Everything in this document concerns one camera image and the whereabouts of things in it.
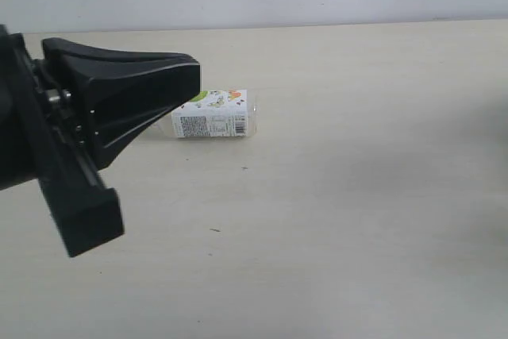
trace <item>barcode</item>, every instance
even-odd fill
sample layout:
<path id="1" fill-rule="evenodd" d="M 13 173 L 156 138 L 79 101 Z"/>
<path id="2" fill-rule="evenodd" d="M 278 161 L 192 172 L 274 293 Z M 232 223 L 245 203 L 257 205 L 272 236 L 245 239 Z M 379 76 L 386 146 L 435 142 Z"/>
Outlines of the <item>barcode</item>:
<path id="1" fill-rule="evenodd" d="M 206 117 L 180 117 L 184 137 L 209 137 Z"/>
<path id="2" fill-rule="evenodd" d="M 235 116 L 235 135 L 245 135 L 245 116 L 238 114 Z"/>

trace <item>tabletop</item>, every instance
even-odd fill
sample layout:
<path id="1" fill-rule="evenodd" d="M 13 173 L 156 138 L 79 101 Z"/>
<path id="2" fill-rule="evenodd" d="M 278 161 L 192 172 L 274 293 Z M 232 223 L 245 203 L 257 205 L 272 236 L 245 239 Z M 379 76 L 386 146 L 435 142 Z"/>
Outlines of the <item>tabletop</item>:
<path id="1" fill-rule="evenodd" d="M 508 337 L 508 21 L 48 36 L 191 54 L 258 132 L 135 140 L 75 259 L 0 192 L 2 338 Z"/>

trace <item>white table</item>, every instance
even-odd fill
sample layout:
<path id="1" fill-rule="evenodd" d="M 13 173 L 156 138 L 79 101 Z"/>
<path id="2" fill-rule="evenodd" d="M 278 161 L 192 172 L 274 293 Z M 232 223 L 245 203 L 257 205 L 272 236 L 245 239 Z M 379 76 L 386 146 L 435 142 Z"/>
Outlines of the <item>white table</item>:
<path id="1" fill-rule="evenodd" d="M 508 337 L 508 21 L 59 36 L 190 53 L 259 131 L 135 141 L 127 234 L 73 260 L 1 192 L 0 337 Z"/>

